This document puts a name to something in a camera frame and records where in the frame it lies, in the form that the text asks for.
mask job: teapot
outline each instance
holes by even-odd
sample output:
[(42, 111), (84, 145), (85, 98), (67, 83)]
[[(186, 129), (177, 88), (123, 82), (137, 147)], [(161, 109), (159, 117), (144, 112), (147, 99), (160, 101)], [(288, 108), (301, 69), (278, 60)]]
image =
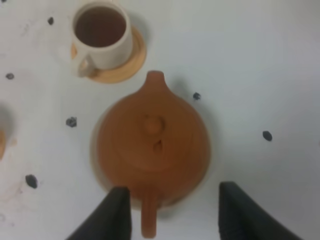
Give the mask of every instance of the teapot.
[(211, 155), (201, 117), (170, 91), (161, 71), (149, 71), (141, 89), (107, 113), (96, 147), (105, 177), (141, 201), (145, 238), (156, 236), (157, 209), (188, 195), (204, 177)]

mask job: white table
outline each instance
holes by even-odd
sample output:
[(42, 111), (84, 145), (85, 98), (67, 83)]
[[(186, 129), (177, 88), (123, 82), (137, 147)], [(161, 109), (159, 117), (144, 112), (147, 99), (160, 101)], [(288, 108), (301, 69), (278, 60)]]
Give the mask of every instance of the white table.
[[(135, 76), (113, 85), (70, 73), (69, 23), (79, 2), (0, 4), (0, 105), (17, 140), (0, 162), (1, 240), (64, 240), (96, 208), (106, 192), (89, 161), (93, 128), (148, 70), (164, 71), (200, 112), (214, 151), (195, 193), (159, 212), (156, 239), (218, 240), (225, 180), (305, 240), (319, 239), (319, 0), (119, 0), (148, 53)], [(69, 117), (77, 127), (66, 126)], [(26, 185), (28, 174), (37, 189)], [(132, 221), (132, 240), (140, 240), (138, 210)]]

